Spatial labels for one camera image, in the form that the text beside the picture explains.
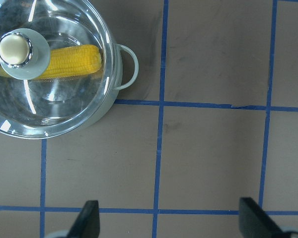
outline white handle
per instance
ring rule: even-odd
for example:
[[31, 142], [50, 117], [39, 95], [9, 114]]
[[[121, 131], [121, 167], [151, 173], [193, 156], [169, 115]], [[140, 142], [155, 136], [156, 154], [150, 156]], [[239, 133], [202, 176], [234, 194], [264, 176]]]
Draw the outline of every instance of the white handle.
[[136, 80], [136, 78], [138, 76], [138, 72], [139, 72], [139, 63], [138, 63], [137, 56], [135, 55], [135, 53], [131, 49], [129, 49], [127, 46], [123, 46], [123, 45], [119, 45], [119, 44], [117, 44], [117, 46], [120, 48], [120, 50], [123, 50], [123, 51], [127, 52], [128, 54], [130, 54], [130, 56], [133, 58], [134, 64], [135, 64], [134, 75], [129, 80], [129, 82], [128, 83], [125, 83], [125, 84], [123, 84], [121, 86], [118, 86], [118, 87], [114, 88], [116, 90], [122, 90], [124, 88], [128, 88]]

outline grid square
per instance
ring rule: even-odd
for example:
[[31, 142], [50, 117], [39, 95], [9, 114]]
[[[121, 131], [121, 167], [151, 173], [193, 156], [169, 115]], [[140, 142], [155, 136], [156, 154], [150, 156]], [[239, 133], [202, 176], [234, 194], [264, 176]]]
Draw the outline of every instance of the grid square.
[[257, 199], [264, 111], [164, 109], [159, 208], [237, 210]]
[[157, 238], [242, 238], [238, 216], [159, 215]]
[[298, 231], [298, 216], [270, 216], [282, 229]]
[[298, 210], [298, 113], [271, 112], [265, 210]]
[[0, 205], [39, 206], [41, 141], [0, 133]]
[[[118, 44], [130, 47], [139, 60], [135, 83], [119, 92], [119, 99], [159, 100], [163, 1], [92, 0]], [[131, 79], [134, 62], [123, 57], [123, 83]]]
[[114, 105], [96, 124], [48, 139], [47, 206], [152, 208], [158, 107]]
[[0, 211], [0, 238], [38, 238], [40, 213]]
[[298, 2], [278, 2], [272, 105], [298, 107]]
[[[46, 234], [59, 230], [68, 230], [77, 215], [78, 213], [46, 213]], [[151, 229], [152, 215], [150, 214], [100, 214], [99, 238], [150, 238]]]
[[165, 98], [266, 105], [272, 1], [169, 3]]

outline pot lid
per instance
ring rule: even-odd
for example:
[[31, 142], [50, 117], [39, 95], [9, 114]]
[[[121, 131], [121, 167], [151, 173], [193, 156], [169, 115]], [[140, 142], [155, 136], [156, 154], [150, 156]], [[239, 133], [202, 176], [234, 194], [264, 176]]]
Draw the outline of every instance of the pot lid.
[[84, 123], [116, 83], [113, 46], [86, 0], [0, 0], [0, 132], [46, 138]]

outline yellow corn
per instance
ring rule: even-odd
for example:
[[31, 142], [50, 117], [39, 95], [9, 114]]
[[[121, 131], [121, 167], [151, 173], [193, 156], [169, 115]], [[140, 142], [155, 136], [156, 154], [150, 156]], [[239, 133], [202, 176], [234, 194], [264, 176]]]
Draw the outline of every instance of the yellow corn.
[[[36, 79], [64, 78], [95, 73], [101, 68], [101, 56], [94, 45], [51, 50], [51, 61]], [[0, 76], [11, 77], [0, 66]]]

